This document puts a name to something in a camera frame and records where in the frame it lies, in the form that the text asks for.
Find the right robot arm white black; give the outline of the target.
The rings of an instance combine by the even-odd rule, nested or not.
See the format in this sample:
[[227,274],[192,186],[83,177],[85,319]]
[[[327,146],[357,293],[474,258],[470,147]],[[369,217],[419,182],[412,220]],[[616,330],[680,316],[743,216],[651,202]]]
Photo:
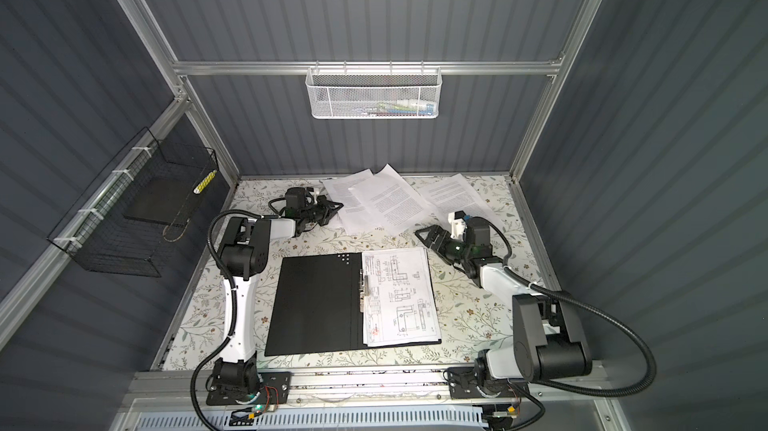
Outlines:
[[449,229],[431,225],[414,235],[512,311],[513,341],[480,351],[469,382],[493,395],[508,380],[542,384],[589,375],[593,361],[575,307],[536,291],[532,281],[511,270],[511,244],[491,221],[458,211],[449,215],[449,223]]

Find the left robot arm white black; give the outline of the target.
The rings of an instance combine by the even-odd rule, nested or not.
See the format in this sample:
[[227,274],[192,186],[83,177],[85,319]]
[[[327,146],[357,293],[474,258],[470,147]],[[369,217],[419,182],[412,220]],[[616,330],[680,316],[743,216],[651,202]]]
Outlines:
[[223,342],[197,366],[213,364],[205,384],[209,405],[261,405],[277,397],[258,371],[253,324],[255,292],[270,243],[328,225],[344,205],[310,187],[292,187],[268,207],[266,215],[224,211],[208,229],[206,246],[222,277],[227,306]]

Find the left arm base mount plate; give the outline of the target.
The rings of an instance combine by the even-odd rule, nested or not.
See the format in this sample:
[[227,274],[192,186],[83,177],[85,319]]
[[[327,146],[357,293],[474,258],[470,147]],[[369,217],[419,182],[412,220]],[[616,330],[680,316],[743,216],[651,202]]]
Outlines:
[[253,405],[282,405],[287,402],[291,387],[290,372],[260,372],[256,387],[223,384],[218,379],[209,378],[206,382],[208,394],[205,404],[208,406],[245,406],[251,400]]

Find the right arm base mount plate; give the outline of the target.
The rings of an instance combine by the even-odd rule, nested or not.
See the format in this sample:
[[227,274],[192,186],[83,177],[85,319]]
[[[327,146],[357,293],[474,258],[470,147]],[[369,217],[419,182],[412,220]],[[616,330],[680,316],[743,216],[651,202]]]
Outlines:
[[522,397],[520,391],[529,391],[528,383],[520,379],[484,379],[477,377],[473,366],[448,367],[442,372],[449,394],[455,400],[510,399]]

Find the technical drawing paper sheet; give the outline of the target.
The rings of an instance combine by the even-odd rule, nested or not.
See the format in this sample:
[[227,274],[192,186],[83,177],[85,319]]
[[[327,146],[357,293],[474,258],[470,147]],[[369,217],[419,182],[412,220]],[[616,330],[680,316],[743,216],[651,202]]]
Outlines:
[[362,254],[363,344],[431,345],[441,341],[426,250],[401,248]]

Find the red folder black inside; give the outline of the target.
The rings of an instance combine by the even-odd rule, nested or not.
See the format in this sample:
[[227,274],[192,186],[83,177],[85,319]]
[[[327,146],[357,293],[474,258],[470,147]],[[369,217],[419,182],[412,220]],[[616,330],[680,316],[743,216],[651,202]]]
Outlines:
[[362,341],[363,253],[283,260],[265,355],[392,348],[367,347]]

